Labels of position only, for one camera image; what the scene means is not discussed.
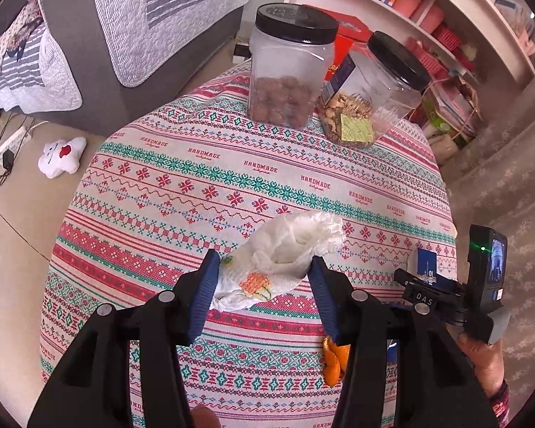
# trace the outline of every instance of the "finger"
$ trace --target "finger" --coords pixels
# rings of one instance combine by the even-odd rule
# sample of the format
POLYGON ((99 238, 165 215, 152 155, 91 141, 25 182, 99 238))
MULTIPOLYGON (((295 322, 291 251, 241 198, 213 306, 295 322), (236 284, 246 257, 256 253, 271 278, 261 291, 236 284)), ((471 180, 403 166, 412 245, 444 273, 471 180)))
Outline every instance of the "finger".
POLYGON ((478 347, 477 340, 474 340, 466 332, 458 335, 457 344, 460 350, 468 357, 474 354, 478 347))
POLYGON ((197 405, 190 411, 196 428, 221 428, 221 423, 216 414, 208 407, 197 405))

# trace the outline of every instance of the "clear plastic jar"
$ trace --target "clear plastic jar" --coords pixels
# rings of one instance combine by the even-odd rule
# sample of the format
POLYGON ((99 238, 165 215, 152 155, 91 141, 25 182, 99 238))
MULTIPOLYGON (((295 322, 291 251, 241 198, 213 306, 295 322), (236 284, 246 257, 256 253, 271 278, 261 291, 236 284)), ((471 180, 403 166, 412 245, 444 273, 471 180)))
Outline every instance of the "clear plastic jar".
POLYGON ((337 21, 310 6, 270 3, 250 38, 248 117, 303 128, 334 59, 337 21))
POLYGON ((354 44, 321 97, 327 138, 344 146, 371 146, 421 102, 430 81, 418 59, 392 37, 375 32, 354 44))

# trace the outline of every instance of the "toy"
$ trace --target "toy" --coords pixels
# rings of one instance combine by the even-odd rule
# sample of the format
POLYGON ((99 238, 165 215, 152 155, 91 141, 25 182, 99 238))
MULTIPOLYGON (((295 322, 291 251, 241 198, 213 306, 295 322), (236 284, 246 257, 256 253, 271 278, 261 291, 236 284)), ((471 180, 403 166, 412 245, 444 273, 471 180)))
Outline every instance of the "toy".
POLYGON ((48 143, 37 161, 37 167, 48 178, 55 178, 64 172, 74 174, 79 169, 79 160, 86 145, 87 140, 83 137, 48 143))

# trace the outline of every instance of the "red box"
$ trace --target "red box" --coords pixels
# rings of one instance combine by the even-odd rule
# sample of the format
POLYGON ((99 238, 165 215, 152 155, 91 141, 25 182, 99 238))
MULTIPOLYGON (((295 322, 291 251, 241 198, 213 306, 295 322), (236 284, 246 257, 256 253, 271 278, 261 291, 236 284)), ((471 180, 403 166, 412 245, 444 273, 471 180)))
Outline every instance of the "red box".
POLYGON ((345 59, 345 56, 347 56, 352 44, 356 41, 364 43, 368 42, 369 38, 372 36, 372 31, 366 24, 364 24, 364 22, 355 16, 336 13, 323 8, 317 9, 334 17, 339 22, 339 31, 337 38, 335 39, 335 59, 325 76, 325 80, 329 80, 333 74, 335 74, 335 71, 339 68, 341 62, 345 59))
POLYGON ((348 37, 354 41, 364 41, 365 43, 371 38, 372 30, 357 17, 349 14, 336 13, 328 9, 318 8, 317 6, 313 6, 313 8, 317 8, 319 11, 323 11, 337 19, 339 23, 339 35, 348 37))
POLYGON ((325 74, 325 80, 329 80, 333 74, 335 74, 335 71, 339 68, 341 62, 343 62, 343 59, 345 59, 347 56, 348 51, 351 49, 354 42, 355 41, 353 39, 343 37, 342 35, 337 35, 337 38, 335 39, 335 59, 325 74))

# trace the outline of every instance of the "table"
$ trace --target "table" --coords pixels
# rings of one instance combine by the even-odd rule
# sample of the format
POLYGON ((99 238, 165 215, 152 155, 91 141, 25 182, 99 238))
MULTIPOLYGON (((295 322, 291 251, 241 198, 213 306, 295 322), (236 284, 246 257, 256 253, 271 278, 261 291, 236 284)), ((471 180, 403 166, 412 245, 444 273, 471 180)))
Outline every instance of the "table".
MULTIPOLYGON (((278 214, 319 209, 343 217, 347 241, 326 256, 355 287, 400 301, 392 273, 416 247, 438 253, 455 278, 452 217, 421 131, 401 121, 362 152, 304 130, 247 119, 249 63, 129 124, 100 147, 60 228, 41 327, 44 380, 103 302, 142 304, 221 256, 278 214)), ((250 310, 212 310, 179 360, 191 406, 225 426, 330 426, 341 386, 322 377, 323 330, 307 280, 250 310)), ((133 421, 144 426, 131 344, 133 421)), ((392 422, 395 365, 388 366, 383 425, 392 422)))

